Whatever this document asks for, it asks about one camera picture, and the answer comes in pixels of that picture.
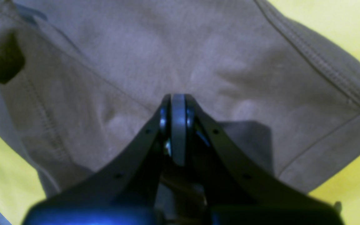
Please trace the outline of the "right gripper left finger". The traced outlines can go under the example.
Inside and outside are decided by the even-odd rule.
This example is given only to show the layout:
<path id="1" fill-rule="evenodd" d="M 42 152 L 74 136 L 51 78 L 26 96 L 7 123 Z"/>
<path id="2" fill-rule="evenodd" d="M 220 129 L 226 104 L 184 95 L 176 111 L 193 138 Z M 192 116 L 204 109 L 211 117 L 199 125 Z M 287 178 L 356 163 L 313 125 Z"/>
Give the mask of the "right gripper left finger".
<path id="1" fill-rule="evenodd" d="M 25 225 L 165 225 L 154 208 L 165 162 L 186 164 L 186 100 L 166 95 L 153 117 L 106 167 L 34 206 Z"/>

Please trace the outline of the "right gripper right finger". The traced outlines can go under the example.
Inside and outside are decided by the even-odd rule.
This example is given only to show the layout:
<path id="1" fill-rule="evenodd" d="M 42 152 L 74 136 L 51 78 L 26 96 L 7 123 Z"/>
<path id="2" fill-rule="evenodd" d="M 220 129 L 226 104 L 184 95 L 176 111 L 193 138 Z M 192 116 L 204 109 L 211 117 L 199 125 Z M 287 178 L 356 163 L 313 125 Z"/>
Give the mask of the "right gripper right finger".
<path id="1" fill-rule="evenodd" d="M 204 188 L 205 225 L 343 225 L 333 206 L 260 168 L 217 121 L 185 95 L 186 166 Z"/>

